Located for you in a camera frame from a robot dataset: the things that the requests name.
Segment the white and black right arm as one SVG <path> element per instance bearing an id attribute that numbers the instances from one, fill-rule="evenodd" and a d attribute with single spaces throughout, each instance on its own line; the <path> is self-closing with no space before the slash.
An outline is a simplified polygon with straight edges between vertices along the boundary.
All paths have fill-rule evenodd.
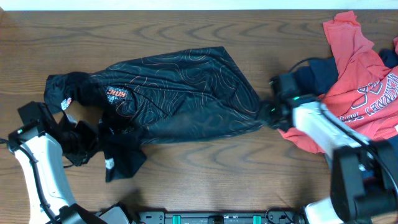
<path id="1" fill-rule="evenodd" d="M 397 154 L 389 140 L 373 141 L 334 116 L 316 96 L 301 94 L 290 73 L 269 80 L 273 129 L 296 128 L 331 159 L 329 197 L 306 205 L 295 223 L 369 223 L 397 211 Z"/>

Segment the black orange-patterned jersey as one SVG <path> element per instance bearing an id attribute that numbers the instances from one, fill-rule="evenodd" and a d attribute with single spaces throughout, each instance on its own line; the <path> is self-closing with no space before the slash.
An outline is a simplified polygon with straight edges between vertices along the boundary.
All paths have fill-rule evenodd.
<path id="1" fill-rule="evenodd" d="M 266 103 L 223 47 L 187 49 L 50 75 L 44 101 L 52 113 L 71 103 L 103 110 L 98 149 L 107 182 L 133 177 L 145 144 L 208 141 L 259 130 Z"/>

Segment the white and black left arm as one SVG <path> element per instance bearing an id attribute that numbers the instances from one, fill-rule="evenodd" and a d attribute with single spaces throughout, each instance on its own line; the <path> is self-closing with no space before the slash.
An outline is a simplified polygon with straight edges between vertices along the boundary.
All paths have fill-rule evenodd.
<path id="1" fill-rule="evenodd" d="M 53 118 L 45 103 L 31 101 L 20 107 L 22 127 L 9 134 L 6 144 L 22 167 L 30 203 L 30 223 L 130 223 L 119 203 L 103 212 L 89 212 L 77 204 L 65 173 L 63 159 L 74 166 L 87 162 L 98 143 L 86 122 L 64 114 Z"/>

